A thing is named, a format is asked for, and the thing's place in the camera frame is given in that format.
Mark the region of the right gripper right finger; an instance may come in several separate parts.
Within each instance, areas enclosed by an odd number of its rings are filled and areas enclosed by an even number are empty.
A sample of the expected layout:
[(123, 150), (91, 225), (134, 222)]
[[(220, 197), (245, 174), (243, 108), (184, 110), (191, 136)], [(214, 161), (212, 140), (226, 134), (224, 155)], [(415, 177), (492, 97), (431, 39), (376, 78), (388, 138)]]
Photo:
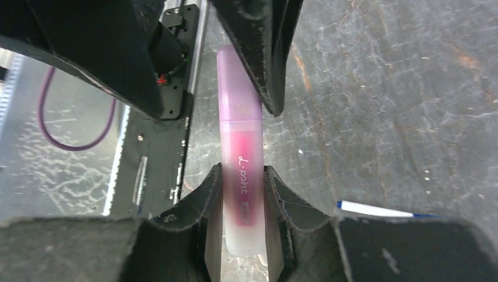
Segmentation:
[(447, 217), (331, 217), (264, 168), (270, 281), (496, 281), (497, 251)]

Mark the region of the pink highlighter pen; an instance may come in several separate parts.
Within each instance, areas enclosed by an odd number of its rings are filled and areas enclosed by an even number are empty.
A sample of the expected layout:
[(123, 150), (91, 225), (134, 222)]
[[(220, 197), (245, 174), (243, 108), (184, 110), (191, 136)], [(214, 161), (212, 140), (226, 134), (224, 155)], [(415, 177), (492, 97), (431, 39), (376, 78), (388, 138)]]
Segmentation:
[(217, 52), (223, 222), (229, 253), (265, 250), (261, 99), (232, 45)]

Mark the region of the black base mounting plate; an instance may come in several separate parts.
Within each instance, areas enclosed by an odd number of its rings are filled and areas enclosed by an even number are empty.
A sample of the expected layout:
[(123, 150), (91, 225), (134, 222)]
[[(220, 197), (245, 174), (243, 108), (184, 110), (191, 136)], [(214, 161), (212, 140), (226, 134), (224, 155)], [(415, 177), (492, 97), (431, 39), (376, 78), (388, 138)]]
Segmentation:
[(156, 111), (125, 111), (103, 214), (154, 217), (176, 204), (187, 156), (198, 56), (206, 10), (158, 4), (148, 20)]

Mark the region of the blue white marker pen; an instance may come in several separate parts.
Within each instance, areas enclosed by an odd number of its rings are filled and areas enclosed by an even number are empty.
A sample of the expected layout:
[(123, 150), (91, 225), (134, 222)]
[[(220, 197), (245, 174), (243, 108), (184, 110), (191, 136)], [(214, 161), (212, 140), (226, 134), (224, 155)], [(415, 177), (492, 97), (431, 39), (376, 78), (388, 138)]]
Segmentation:
[(406, 211), (387, 209), (367, 204), (354, 203), (346, 200), (337, 201), (337, 208), (345, 212), (376, 217), (439, 217), (432, 214), (417, 214)]

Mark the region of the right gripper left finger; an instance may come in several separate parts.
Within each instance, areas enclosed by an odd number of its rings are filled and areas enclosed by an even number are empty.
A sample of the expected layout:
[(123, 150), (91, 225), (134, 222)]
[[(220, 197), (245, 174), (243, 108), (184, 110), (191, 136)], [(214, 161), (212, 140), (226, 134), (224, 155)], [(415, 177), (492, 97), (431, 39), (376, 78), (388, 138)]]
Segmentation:
[(221, 164), (160, 215), (33, 217), (1, 224), (2, 281), (217, 281)]

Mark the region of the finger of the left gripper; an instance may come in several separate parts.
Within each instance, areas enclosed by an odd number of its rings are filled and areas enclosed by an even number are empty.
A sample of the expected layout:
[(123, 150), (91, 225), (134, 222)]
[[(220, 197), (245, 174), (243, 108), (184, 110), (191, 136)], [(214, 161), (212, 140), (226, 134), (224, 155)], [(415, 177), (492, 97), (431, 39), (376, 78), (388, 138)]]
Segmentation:
[(267, 111), (279, 117), (285, 105), (287, 59), (302, 0), (212, 0)]
[(1, 47), (59, 68), (158, 119), (149, 45), (163, 1), (2, 1)]

